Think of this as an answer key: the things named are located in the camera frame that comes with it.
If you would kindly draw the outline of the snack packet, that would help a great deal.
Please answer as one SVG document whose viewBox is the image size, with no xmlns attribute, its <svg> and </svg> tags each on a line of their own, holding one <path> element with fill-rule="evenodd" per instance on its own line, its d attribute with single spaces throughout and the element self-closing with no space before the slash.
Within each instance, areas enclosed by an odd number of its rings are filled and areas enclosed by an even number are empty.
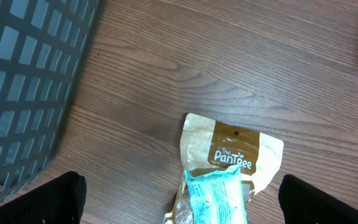
<svg viewBox="0 0 358 224">
<path fill-rule="evenodd" d="M 184 172 L 173 209 L 165 214 L 164 223 L 195 223 L 185 180 L 186 170 L 196 177 L 238 165 L 246 206 L 278 172 L 283 147 L 283 141 L 267 134 L 187 114 L 180 139 Z"/>
</svg>

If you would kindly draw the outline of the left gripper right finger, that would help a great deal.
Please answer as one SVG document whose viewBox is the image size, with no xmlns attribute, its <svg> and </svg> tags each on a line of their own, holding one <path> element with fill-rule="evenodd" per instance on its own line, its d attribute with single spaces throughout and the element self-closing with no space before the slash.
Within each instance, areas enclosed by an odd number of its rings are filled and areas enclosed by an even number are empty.
<svg viewBox="0 0 358 224">
<path fill-rule="evenodd" d="M 358 224 L 358 210 L 309 183 L 287 174 L 278 201 L 286 224 Z"/>
</svg>

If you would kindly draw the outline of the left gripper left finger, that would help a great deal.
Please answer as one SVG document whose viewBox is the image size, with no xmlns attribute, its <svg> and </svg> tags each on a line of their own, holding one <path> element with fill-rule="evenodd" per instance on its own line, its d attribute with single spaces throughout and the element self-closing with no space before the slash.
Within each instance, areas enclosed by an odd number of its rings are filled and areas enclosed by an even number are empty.
<svg viewBox="0 0 358 224">
<path fill-rule="evenodd" d="M 86 179 L 69 171 L 0 207 L 0 224 L 80 224 Z"/>
</svg>

